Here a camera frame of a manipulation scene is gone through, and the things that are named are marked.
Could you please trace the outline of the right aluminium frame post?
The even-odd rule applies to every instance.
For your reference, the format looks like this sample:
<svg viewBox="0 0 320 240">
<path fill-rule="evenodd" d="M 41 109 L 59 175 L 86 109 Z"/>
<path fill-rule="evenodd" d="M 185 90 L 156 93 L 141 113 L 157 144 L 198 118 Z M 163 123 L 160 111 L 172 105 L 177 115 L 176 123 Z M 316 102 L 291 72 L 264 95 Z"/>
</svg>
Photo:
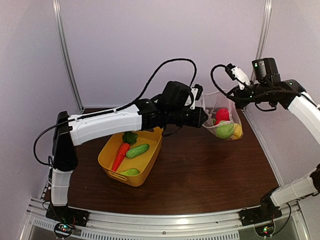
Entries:
<svg viewBox="0 0 320 240">
<path fill-rule="evenodd" d="M 270 31 L 270 24 L 272 19 L 272 0 L 265 0 L 264 1 L 264 9 L 262 14 L 262 21 L 261 21 L 261 28 L 260 28 L 260 35 L 256 50 L 256 59 L 261 59 L 267 44 L 267 39 Z"/>
</svg>

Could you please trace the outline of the yellow plastic basket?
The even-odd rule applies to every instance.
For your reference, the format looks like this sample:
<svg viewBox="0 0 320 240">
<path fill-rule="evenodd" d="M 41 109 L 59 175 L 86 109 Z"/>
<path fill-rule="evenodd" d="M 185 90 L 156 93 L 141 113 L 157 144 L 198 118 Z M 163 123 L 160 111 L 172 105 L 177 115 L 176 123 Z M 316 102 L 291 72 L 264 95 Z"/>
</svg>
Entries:
<svg viewBox="0 0 320 240">
<path fill-rule="evenodd" d="M 153 131 L 137 131 L 136 133 L 137 142 L 133 147 L 149 144 L 149 149 L 136 157 L 125 157 L 116 171 L 112 170 L 112 165 L 123 143 L 123 133 L 112 135 L 98 155 L 100 166 L 111 179 L 132 187 L 139 187 L 145 182 L 157 160 L 163 141 L 163 129 L 159 127 L 155 127 Z M 121 174 L 132 168 L 139 170 L 139 174 L 133 176 Z"/>
</svg>

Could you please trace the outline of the front aluminium rail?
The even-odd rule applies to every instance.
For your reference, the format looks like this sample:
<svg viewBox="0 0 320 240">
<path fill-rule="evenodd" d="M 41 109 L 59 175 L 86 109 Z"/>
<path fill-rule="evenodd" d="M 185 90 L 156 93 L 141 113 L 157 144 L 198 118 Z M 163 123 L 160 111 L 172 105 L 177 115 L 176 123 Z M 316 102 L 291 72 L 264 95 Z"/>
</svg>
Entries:
<svg viewBox="0 0 320 240">
<path fill-rule="evenodd" d="M 43 200 L 31 198 L 18 240 L 59 240 L 58 221 L 46 218 Z M 143 215 L 88 211 L 86 226 L 77 226 L 66 240 L 311 240 L 298 203 L 291 203 L 290 219 L 272 237 L 261 237 L 258 226 L 244 226 L 241 209 L 221 212 Z"/>
</svg>

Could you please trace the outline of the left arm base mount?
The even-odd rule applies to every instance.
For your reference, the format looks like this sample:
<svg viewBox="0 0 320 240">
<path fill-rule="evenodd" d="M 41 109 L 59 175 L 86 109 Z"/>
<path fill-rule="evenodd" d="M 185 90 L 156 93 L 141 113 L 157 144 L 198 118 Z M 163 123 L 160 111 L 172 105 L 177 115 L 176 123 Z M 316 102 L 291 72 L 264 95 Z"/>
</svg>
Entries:
<svg viewBox="0 0 320 240">
<path fill-rule="evenodd" d="M 45 217 L 57 222 L 68 224 L 72 227 L 86 227 L 89 219 L 89 212 L 68 206 L 53 206 L 50 204 Z"/>
</svg>

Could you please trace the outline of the green toy cucumber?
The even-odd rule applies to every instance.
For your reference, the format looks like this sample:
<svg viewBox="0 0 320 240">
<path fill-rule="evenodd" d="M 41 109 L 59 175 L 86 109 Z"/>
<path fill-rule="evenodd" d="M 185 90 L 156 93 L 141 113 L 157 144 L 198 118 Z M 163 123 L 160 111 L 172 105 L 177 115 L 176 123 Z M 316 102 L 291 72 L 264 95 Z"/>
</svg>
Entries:
<svg viewBox="0 0 320 240">
<path fill-rule="evenodd" d="M 145 152 L 147 152 L 149 150 L 149 148 L 150 148 L 150 145 L 147 143 L 144 143 L 144 144 L 138 145 L 138 146 L 133 147 L 130 150 L 128 150 L 125 156 L 128 159 L 132 159 L 132 158 L 135 158 L 141 154 L 144 154 Z"/>
</svg>

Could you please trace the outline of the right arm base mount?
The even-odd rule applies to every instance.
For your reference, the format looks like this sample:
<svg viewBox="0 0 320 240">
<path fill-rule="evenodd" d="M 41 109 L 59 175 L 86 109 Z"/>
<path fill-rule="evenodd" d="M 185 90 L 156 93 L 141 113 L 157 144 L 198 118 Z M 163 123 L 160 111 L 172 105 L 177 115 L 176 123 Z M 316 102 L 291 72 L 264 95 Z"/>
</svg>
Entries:
<svg viewBox="0 0 320 240">
<path fill-rule="evenodd" d="M 279 206 L 271 200 L 271 195 L 276 189 L 270 190 L 260 199 L 260 206 L 243 208 L 238 214 L 242 226 L 255 225 L 280 218 L 282 212 Z"/>
</svg>

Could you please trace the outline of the green toy pear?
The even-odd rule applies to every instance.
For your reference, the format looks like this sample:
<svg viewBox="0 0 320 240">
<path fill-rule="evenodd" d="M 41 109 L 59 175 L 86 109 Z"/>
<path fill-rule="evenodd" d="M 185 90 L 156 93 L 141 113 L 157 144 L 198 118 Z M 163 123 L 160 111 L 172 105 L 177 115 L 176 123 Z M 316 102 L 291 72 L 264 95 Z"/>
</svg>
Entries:
<svg viewBox="0 0 320 240">
<path fill-rule="evenodd" d="M 121 171 L 120 172 L 121 175 L 123 176 L 136 176 L 138 174 L 140 174 L 140 171 L 137 168 L 129 168 L 125 171 Z"/>
</svg>

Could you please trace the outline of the aluminium frame post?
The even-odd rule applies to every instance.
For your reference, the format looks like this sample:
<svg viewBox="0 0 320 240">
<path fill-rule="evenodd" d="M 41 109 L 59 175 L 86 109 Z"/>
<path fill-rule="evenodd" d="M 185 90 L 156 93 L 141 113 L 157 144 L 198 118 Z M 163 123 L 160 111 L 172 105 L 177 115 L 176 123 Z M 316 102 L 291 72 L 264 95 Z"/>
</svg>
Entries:
<svg viewBox="0 0 320 240">
<path fill-rule="evenodd" d="M 61 3 L 59 0 L 53 0 L 52 6 L 53 6 L 53 13 L 56 21 L 56 26 L 57 26 L 57 33 L 58 33 L 59 43 L 61 47 L 62 58 L 65 65 L 68 81 L 70 83 L 71 91 L 75 99 L 77 109 L 79 112 L 82 112 L 84 110 L 84 106 L 82 104 L 80 93 L 76 84 L 75 75 L 74 75 L 74 71 L 71 63 L 71 58 L 68 51 L 68 45 L 67 45 L 64 24 L 63 24 L 63 16 L 61 11 Z"/>
<path fill-rule="evenodd" d="M 261 21 L 261 28 L 260 28 L 260 35 L 256 50 L 256 59 L 261 59 L 267 44 L 267 39 L 270 31 L 270 24 L 272 19 L 272 0 L 265 0 L 264 1 L 264 9 L 262 14 L 262 21 Z"/>
</svg>

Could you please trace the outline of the green toy cabbage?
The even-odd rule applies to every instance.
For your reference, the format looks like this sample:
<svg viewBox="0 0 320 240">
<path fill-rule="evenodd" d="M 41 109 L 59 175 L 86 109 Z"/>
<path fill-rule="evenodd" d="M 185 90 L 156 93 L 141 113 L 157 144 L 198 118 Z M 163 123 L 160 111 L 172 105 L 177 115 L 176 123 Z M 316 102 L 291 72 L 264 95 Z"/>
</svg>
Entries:
<svg viewBox="0 0 320 240">
<path fill-rule="evenodd" d="M 230 139 L 234 135 L 234 124 L 228 123 L 216 128 L 216 136 L 220 139 Z"/>
</svg>

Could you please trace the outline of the red toy chili pepper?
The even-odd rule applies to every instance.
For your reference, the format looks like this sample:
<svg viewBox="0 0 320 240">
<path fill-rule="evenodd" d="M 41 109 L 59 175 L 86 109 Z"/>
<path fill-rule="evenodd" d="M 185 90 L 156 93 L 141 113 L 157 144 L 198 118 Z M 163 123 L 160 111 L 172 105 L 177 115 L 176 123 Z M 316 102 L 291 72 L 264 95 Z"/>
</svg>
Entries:
<svg viewBox="0 0 320 240">
<path fill-rule="evenodd" d="M 132 131 L 127 131 L 122 135 L 122 144 L 119 147 L 113 165 L 112 171 L 116 171 L 124 160 L 127 152 L 130 150 L 131 145 L 135 144 L 138 139 L 138 134 Z"/>
</svg>

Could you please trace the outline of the left circuit board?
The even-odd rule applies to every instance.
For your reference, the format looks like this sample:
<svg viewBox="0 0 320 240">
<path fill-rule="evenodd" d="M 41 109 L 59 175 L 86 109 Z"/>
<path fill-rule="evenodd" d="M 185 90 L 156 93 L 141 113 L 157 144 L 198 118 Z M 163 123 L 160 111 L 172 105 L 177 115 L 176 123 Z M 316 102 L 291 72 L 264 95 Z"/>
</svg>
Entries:
<svg viewBox="0 0 320 240">
<path fill-rule="evenodd" d="M 73 232 L 74 229 L 70 225 L 62 222 L 57 223 L 53 228 L 53 233 L 61 239 L 70 237 Z"/>
</svg>

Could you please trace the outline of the yellow toy apple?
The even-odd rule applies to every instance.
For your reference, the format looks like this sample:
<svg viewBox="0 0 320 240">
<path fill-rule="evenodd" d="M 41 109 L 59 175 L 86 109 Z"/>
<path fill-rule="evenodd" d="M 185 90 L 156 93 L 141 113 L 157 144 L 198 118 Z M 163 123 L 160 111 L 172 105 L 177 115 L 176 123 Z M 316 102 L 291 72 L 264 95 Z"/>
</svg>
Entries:
<svg viewBox="0 0 320 240">
<path fill-rule="evenodd" d="M 243 136 L 243 129 L 242 126 L 238 123 L 233 124 L 233 134 L 230 137 L 232 140 L 241 139 Z"/>
</svg>

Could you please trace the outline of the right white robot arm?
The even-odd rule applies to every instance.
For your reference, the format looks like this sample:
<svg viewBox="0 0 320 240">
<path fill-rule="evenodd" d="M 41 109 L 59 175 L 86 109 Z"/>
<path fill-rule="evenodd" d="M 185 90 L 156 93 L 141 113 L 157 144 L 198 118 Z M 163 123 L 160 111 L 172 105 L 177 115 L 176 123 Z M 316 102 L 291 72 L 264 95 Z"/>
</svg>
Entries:
<svg viewBox="0 0 320 240">
<path fill-rule="evenodd" d="M 292 115 L 311 137 L 320 141 L 320 106 L 315 103 L 306 89 L 296 80 L 282 80 L 274 58 L 267 57 L 252 61 L 256 82 L 234 64 L 228 64 L 226 73 L 238 86 L 230 92 L 230 99 L 237 108 L 248 104 L 267 103 L 271 110 L 278 106 Z M 268 220 L 276 208 L 291 201 L 316 196 L 320 193 L 320 167 L 316 166 L 304 176 L 284 186 L 272 190 L 261 201 L 262 206 L 256 210 L 259 220 Z"/>
</svg>

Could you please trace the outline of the circuit board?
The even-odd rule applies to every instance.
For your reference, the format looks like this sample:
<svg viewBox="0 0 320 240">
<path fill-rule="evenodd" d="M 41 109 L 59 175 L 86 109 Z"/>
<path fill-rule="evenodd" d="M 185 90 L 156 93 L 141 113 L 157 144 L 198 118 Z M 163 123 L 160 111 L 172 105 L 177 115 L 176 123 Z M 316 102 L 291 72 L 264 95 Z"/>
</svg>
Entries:
<svg viewBox="0 0 320 240">
<path fill-rule="evenodd" d="M 262 238 L 270 237 L 275 231 L 275 224 L 270 222 L 254 226 L 255 233 Z"/>
<path fill-rule="evenodd" d="M 57 223 L 53 228 L 53 233 L 61 239 L 70 237 L 73 232 L 74 229 L 70 225 L 62 222 Z"/>
</svg>

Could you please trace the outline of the clear dotted zip bag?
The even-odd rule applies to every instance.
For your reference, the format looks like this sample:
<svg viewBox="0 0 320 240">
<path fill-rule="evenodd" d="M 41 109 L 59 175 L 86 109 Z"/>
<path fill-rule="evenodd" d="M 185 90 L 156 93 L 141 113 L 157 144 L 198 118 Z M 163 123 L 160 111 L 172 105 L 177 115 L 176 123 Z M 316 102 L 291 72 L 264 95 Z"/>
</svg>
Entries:
<svg viewBox="0 0 320 240">
<path fill-rule="evenodd" d="M 223 140 L 242 138 L 242 123 L 233 101 L 216 91 L 202 94 L 200 105 L 207 115 L 207 120 L 202 125 L 205 129 Z"/>
</svg>

